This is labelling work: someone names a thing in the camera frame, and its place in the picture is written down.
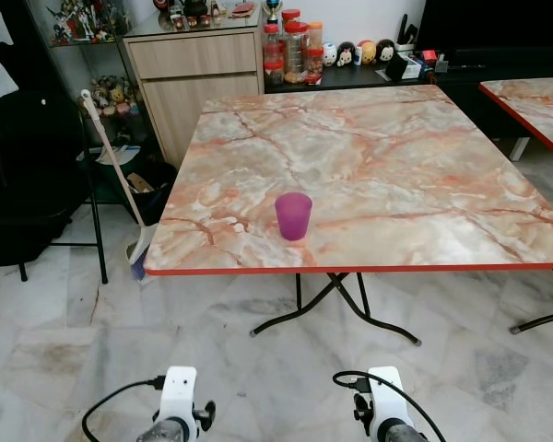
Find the purple plastic cup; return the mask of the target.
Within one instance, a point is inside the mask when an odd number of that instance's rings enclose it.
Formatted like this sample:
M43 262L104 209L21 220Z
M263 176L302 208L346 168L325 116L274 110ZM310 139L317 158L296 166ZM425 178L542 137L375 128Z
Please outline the purple plastic cup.
M281 236L297 241L306 236L312 215L312 198L301 192L290 191L279 195L274 202Z

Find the black floor bin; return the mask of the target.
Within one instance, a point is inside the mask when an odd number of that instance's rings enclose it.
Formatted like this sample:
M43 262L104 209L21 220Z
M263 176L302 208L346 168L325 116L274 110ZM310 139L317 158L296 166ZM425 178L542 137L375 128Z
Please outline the black floor bin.
M136 158L121 168L145 224L155 225L171 197L177 169L166 161L140 161Z

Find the marble top folding table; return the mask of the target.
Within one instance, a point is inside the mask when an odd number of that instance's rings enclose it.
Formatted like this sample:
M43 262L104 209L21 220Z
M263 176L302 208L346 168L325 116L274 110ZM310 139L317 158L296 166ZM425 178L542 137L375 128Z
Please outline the marble top folding table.
M274 202L312 198L306 236ZM147 248L150 276L553 271L553 206L437 86L207 100Z
M553 77L483 81L479 89L553 151Z

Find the black chair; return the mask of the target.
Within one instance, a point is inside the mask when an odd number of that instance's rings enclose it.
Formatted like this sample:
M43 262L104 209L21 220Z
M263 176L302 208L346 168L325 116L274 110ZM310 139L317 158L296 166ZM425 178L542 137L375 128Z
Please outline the black chair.
M76 210L87 206L99 260L108 283L96 182L88 166L86 125L75 102L61 93L15 91L0 97L0 268L28 266L59 236Z

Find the plush toy pile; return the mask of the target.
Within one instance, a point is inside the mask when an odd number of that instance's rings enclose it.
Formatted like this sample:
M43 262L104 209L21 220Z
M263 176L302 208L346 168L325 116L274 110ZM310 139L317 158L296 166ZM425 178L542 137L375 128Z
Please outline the plush toy pile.
M100 117L140 114L140 88L128 77L101 76L90 81L90 92Z

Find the light wooden cabinet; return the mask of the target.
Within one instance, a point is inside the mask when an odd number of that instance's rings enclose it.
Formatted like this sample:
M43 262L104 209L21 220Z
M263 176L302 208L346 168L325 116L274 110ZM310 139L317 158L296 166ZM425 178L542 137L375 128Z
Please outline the light wooden cabinet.
M260 39L256 26L125 39L168 163L182 164L207 100L264 93Z

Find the small white box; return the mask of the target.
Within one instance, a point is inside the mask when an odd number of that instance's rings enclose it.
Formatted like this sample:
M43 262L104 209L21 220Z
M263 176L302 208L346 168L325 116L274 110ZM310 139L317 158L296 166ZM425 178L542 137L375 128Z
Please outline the small white box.
M412 59L411 55L395 53L392 55L390 62L385 66L383 74L387 80L392 81L392 83L398 83L398 81L402 80L419 79L421 71L423 71L421 63Z

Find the black round figurine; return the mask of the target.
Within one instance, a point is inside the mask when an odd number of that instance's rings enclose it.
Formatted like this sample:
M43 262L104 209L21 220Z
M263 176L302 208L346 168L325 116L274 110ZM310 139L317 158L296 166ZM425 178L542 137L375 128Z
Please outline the black round figurine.
M354 53L356 53L356 46L353 42L344 41L336 46L336 59L335 66L343 67L347 64L353 64Z
M382 39L376 43L376 50L373 52L374 62L376 64L386 64L391 62L397 54L397 43Z

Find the orange lid plastic jar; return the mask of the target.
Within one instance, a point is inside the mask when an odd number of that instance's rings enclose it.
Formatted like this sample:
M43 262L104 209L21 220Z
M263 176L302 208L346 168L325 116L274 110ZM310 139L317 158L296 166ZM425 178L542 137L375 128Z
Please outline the orange lid plastic jar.
M324 24L320 21L310 22L307 29L307 41L303 56L305 56L307 85L315 86L322 81L324 70Z

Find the yellow round figurine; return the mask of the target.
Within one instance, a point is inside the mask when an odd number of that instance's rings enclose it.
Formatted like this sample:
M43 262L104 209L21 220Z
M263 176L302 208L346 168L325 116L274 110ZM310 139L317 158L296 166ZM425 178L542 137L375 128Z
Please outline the yellow round figurine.
M356 64L376 63L378 52L377 43L374 41L360 41L356 45Z

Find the red lid plastic jar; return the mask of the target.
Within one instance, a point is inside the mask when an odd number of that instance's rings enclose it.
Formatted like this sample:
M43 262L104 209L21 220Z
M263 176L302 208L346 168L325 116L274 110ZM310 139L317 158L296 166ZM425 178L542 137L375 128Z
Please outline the red lid plastic jar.
M280 86L284 83L284 42L278 24L264 25L263 70L266 86Z

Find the tall red lid jar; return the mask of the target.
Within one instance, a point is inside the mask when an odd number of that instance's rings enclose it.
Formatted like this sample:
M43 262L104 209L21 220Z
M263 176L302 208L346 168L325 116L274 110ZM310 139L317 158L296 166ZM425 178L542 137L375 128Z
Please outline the tall red lid jar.
M284 81L286 84L305 83L307 75L306 56L303 51L309 45L309 25L300 20L300 9L285 9L281 12L284 22L285 66Z

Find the glass display shelf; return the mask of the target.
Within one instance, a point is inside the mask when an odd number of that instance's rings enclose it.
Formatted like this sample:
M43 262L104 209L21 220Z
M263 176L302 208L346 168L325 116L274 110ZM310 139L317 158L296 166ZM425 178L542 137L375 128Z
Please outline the glass display shelf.
M94 122L84 110L82 89L90 91L90 81L101 76L124 76L137 85L124 43L132 29L132 13L125 0L24 0L41 40L48 46L57 75L65 91L78 106L86 136L98 145ZM100 117L112 146L145 146L151 130L145 105L138 98L140 114Z

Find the black television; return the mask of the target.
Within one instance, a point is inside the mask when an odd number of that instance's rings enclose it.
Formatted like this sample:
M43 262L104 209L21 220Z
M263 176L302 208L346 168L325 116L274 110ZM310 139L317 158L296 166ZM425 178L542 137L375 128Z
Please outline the black television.
M420 50L553 48L553 0L427 0Z

